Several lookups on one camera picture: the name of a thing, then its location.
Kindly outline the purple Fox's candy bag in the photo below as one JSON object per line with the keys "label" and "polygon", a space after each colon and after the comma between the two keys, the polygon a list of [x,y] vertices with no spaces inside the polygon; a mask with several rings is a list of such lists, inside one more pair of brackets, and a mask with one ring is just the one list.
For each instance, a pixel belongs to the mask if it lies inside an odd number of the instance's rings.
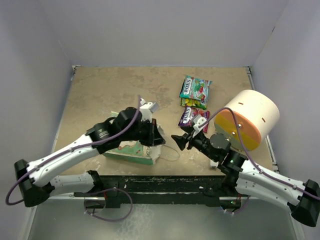
{"label": "purple Fox's candy bag", "polygon": [[186,106],[182,113],[182,116],[179,120],[178,126],[183,130],[186,127],[192,125],[192,119],[200,115],[204,117],[206,120],[210,117],[210,112],[208,110],[203,110],[195,107]]}

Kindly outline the green patterned paper bag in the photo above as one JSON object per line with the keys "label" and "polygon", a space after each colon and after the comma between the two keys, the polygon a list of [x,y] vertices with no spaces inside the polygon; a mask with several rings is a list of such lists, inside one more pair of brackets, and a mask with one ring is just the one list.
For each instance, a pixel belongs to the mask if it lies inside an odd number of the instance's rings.
{"label": "green patterned paper bag", "polygon": [[179,152],[168,146],[144,146],[139,141],[124,141],[112,150],[102,154],[106,158],[124,160],[130,163],[153,166],[159,158],[169,162],[175,162],[180,158]]}

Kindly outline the green yellow Fox's candy bag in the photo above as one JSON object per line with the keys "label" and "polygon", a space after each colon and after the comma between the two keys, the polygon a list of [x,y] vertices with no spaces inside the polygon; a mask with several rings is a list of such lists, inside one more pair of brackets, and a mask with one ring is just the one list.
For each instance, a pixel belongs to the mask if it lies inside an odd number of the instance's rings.
{"label": "green yellow Fox's candy bag", "polygon": [[182,107],[193,107],[193,108],[199,108],[202,110],[207,109],[207,102],[201,101],[197,99],[190,99],[190,98],[181,98],[180,99],[180,105]]}

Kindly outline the teal pink snack packet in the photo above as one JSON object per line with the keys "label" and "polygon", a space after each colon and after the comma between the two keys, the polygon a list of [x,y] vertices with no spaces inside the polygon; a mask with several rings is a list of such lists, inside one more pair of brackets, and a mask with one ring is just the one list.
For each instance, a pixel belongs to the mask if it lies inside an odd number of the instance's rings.
{"label": "teal pink snack packet", "polygon": [[211,84],[212,81],[210,80],[186,75],[181,87],[179,97],[205,101],[209,96],[209,88]]}

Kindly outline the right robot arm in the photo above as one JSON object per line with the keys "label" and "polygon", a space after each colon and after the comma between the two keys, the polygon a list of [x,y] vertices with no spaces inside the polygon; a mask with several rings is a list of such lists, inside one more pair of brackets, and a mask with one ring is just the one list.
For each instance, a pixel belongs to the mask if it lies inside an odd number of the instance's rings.
{"label": "right robot arm", "polygon": [[291,217],[308,227],[315,227],[320,216],[320,186],[317,182],[295,180],[258,165],[232,150],[223,134],[206,137],[194,135],[190,127],[183,135],[171,135],[180,150],[196,148],[225,174],[222,190],[228,196],[236,193],[252,196],[279,206]]}

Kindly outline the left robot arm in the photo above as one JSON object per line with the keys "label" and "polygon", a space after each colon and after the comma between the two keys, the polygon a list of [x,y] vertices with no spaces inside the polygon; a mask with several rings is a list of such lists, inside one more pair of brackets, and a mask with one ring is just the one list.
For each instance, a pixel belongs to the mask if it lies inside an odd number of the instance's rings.
{"label": "left robot arm", "polygon": [[64,148],[38,160],[20,159],[14,163],[16,185],[27,208],[45,202],[49,197],[64,193],[89,193],[98,196],[103,191],[99,174],[87,171],[79,175],[62,176],[61,173],[84,160],[117,149],[122,142],[138,141],[146,147],[165,144],[152,114],[155,102],[139,108],[127,107],[116,117],[95,124],[78,139]]}

